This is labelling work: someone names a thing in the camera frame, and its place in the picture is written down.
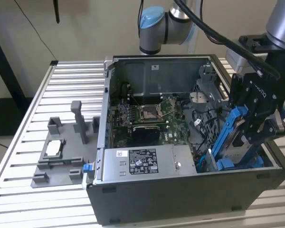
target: white label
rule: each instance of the white label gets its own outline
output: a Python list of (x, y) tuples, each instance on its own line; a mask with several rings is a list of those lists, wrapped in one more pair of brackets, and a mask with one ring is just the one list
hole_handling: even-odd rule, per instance
[(116, 157), (128, 157), (128, 151), (116, 151)]

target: white wall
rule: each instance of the white wall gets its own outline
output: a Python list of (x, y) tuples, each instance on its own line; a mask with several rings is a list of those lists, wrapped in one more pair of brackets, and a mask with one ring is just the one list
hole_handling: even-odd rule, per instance
[[(265, 32), (276, 0), (205, 0), (204, 20), (229, 38)], [(58, 60), (101, 60), (139, 54), (139, 0), (60, 0), (56, 24), (52, 0), (18, 0)], [(145, 0), (144, 7), (172, 0)], [(0, 45), (25, 94), (33, 96), (53, 57), (13, 0), (0, 0)], [(162, 54), (186, 54), (187, 46), (165, 45)], [(223, 57), (224, 47), (198, 34), (196, 53)], [(7, 96), (0, 81), (0, 97)]]

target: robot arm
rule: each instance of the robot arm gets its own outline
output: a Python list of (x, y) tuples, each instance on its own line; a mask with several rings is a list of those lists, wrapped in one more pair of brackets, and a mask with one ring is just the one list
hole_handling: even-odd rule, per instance
[[(211, 170), (233, 168), (228, 156), (234, 151), (240, 148), (245, 157), (252, 146), (285, 136), (285, 0), (278, 1), (262, 39), (240, 38), (246, 49), (212, 30), (181, 0), (175, 3), (207, 35), (246, 58), (255, 70), (244, 76), (233, 75), (229, 96), (232, 111), (206, 157), (208, 165), (215, 163)], [(266, 61), (251, 54), (253, 50), (268, 52)]]

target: slotted aluminum surface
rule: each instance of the slotted aluminum surface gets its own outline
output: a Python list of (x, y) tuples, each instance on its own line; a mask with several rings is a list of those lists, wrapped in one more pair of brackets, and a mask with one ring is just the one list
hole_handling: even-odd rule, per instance
[[(221, 62), (231, 75), (231, 66), (225, 59)], [(0, 228), (100, 227), (82, 185), (33, 189), (30, 184), (47, 135), (49, 117), (59, 116), (63, 123), (75, 122), (69, 111), (72, 100), (82, 101), (86, 120), (100, 115), (103, 83), (103, 62), (59, 62), (49, 68), (0, 164)], [(285, 155), (285, 138), (276, 143)], [(246, 212), (135, 224), (136, 228), (166, 226), (285, 228), (285, 181), (276, 190), (261, 194)]]

